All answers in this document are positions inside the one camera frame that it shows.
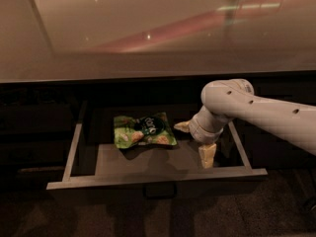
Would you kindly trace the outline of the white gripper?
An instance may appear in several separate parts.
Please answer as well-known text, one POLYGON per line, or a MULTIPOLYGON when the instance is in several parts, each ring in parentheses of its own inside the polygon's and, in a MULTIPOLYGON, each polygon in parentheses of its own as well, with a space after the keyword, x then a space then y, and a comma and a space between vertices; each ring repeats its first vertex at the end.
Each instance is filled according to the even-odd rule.
POLYGON ((215 142, 223 131, 224 123, 216 118, 204 118, 194 115, 190 121, 181 121, 174 125, 174 129, 190 133, 193 139, 201 144, 198 148, 201 165, 204 169, 213 166, 216 153, 215 142))

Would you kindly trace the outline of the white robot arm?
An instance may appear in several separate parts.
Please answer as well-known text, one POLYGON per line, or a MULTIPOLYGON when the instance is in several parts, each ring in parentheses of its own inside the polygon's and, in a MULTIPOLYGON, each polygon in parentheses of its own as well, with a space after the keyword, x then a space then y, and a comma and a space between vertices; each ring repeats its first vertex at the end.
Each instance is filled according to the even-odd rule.
POLYGON ((316 107, 255 95, 245 79, 218 80, 206 84, 202 107, 190 120, 174 129, 190 134, 199 143, 201 165, 213 166, 216 141, 223 127, 242 119, 313 155, 316 155, 316 107))

